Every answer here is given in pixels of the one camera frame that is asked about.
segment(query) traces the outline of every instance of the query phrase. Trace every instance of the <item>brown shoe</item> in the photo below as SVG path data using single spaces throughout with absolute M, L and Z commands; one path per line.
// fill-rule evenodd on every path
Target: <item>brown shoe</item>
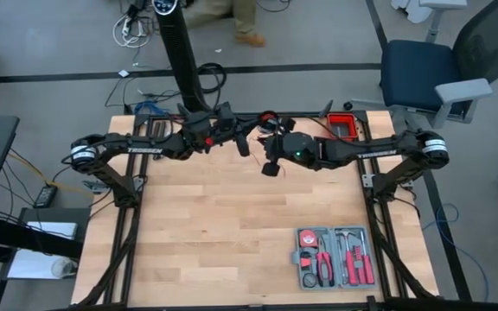
M 262 48 L 266 45 L 266 39 L 262 35 L 257 34 L 237 34 L 236 40 L 240 43 L 249 44 L 255 48 Z

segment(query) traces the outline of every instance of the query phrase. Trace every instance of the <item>chair armrest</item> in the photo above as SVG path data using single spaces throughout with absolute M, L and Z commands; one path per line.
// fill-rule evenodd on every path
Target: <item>chair armrest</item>
M 420 6 L 441 9 L 441 10 L 459 10 L 468 6 L 466 0 L 420 0 Z
M 437 95 L 445 104 L 484 98 L 493 93 L 486 79 L 473 79 L 436 86 Z

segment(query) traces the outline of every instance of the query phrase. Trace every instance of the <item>desk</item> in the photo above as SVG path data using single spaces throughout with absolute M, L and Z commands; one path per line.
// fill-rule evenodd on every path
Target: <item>desk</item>
M 393 134 L 388 112 L 367 114 L 373 138 Z M 131 132 L 133 120 L 114 117 L 110 131 Z M 324 129 L 308 119 L 298 119 L 295 130 L 324 135 Z M 150 161 L 129 307 L 364 302 L 368 295 L 382 301 L 380 288 L 303 291 L 290 261 L 294 228 L 367 227 L 356 163 L 314 172 L 281 161 L 285 177 L 282 171 L 277 178 L 267 177 L 260 173 L 265 162 L 263 148 L 251 140 L 257 135 L 255 130 L 249 136 L 254 157 L 240 157 L 235 144 L 227 143 L 185 162 Z M 117 156 L 110 164 L 124 173 L 127 158 Z M 379 159 L 380 168 L 387 171 L 400 161 L 400 156 Z M 396 196 L 412 200 L 404 190 Z M 110 200 L 94 206 L 93 211 Z M 398 201 L 389 206 L 401 259 L 436 294 L 416 212 Z M 91 220 L 72 302 L 89 293 L 109 263 L 117 215 L 118 209 L 110 206 Z M 393 292 L 390 264 L 387 269 Z

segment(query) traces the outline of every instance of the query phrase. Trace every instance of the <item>black chair backrest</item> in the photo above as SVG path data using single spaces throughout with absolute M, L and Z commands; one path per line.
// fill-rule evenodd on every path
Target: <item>black chair backrest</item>
M 498 0 L 474 16 L 461 30 L 453 52 L 464 80 L 498 79 Z

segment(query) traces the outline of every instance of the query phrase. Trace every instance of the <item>pliers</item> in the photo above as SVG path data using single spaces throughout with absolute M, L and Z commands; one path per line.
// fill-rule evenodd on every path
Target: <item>pliers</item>
M 328 274 L 326 276 L 323 275 L 322 266 L 326 265 L 326 271 Z M 326 247 L 324 245 L 324 239 L 320 237 L 318 239 L 318 253 L 316 254 L 316 271 L 318 272 L 318 284 L 321 287 L 324 287 L 324 280 L 329 280 L 329 286 L 333 287 L 334 283 L 334 269 L 332 267 L 332 261 L 329 253 L 326 251 Z

